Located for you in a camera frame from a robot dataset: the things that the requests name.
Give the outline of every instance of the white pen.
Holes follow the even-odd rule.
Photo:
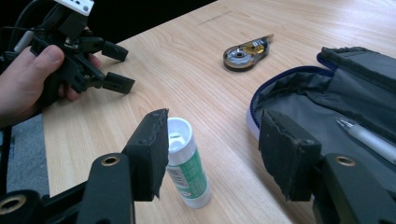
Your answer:
[[[369,132],[359,124],[352,124],[344,119],[336,120],[351,136],[361,141],[380,156],[396,165],[396,147],[380,138],[379,136]]]

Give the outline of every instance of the table surface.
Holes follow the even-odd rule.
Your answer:
[[[189,208],[165,174],[160,200],[135,203],[137,223],[315,223],[312,203],[286,202],[265,171],[245,119],[250,100],[283,71],[322,66],[322,47],[396,57],[395,11],[392,0],[219,0],[121,42],[124,63],[98,53],[102,71],[135,84],[127,95],[91,88],[44,111],[50,194],[86,181],[92,162],[120,152],[147,113],[169,108],[191,123],[212,198]],[[224,68],[224,50],[269,34],[270,53],[252,70]]]

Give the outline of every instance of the black bag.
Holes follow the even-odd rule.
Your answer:
[[[396,146],[396,59],[359,47],[323,48],[317,58],[328,69],[290,69],[253,95],[247,123],[264,166],[286,200],[313,194],[335,221],[396,223],[396,161],[336,122],[351,120]],[[322,208],[317,219],[326,215]]]

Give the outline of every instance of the pencil case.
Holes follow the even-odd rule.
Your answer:
[[[317,196],[313,186],[320,181],[313,174],[321,172],[325,157],[342,155],[362,164],[371,182],[394,199],[396,164],[336,120],[353,121],[396,146],[396,60],[361,47],[322,48],[317,60],[324,67],[285,71],[264,82],[251,99],[247,125],[259,141],[265,169],[287,200],[309,201]],[[359,172],[349,182],[360,181]]]

